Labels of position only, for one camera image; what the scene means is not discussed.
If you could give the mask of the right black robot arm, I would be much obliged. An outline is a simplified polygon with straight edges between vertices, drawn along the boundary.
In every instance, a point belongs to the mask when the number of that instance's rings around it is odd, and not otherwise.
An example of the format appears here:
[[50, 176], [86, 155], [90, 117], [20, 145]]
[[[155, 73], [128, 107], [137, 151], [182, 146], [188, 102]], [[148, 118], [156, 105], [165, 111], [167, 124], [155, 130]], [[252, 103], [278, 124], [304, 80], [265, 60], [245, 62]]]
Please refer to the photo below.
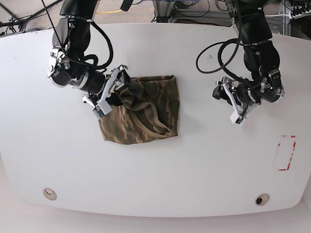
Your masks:
[[[53, 27], [53, 48], [50, 53], [47, 77], [58, 87], [71, 86], [85, 92], [83, 102], [97, 107], [98, 102], [122, 105], [127, 95], [143, 93], [142, 86], [126, 72], [125, 66], [105, 76], [113, 60], [113, 47], [106, 33], [94, 22], [97, 0], [66, 0], [60, 11], [61, 19]], [[86, 55], [94, 27], [106, 40], [108, 59], [100, 65], [98, 56]]]

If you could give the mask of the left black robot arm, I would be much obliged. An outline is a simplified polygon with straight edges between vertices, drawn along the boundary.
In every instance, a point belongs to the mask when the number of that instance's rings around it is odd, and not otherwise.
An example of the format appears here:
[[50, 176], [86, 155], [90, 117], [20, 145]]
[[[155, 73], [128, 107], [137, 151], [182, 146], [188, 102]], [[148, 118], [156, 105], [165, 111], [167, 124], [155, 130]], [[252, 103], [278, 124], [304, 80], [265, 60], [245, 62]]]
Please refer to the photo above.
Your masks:
[[274, 47], [272, 33], [263, 8], [266, 0], [228, 0], [226, 5], [230, 19], [239, 34], [237, 39], [225, 41], [218, 51], [222, 66], [224, 49], [234, 43], [242, 45], [244, 64], [252, 79], [238, 77], [224, 68], [226, 76], [217, 82], [213, 97], [230, 104], [234, 112], [231, 119], [241, 123], [246, 115], [262, 100], [273, 103], [284, 96], [284, 87], [279, 71], [280, 56]]

